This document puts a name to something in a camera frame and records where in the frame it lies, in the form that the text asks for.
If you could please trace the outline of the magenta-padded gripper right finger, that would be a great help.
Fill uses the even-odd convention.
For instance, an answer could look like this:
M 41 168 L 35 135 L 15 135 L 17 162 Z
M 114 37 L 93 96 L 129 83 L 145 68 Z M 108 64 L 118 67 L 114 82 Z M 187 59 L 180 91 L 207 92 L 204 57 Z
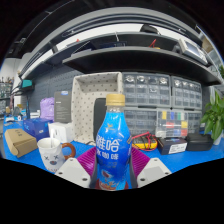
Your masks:
M 159 158 L 149 158 L 135 148 L 131 152 L 129 172 L 133 188 L 146 186 L 171 174 L 171 171 Z

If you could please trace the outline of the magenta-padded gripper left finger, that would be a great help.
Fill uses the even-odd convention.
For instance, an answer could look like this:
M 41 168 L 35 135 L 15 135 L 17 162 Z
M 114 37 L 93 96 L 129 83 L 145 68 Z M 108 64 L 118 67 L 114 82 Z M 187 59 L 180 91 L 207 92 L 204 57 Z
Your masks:
M 87 150 L 78 158 L 69 158 L 55 175 L 78 186 L 94 188 L 97 181 L 96 148 Z

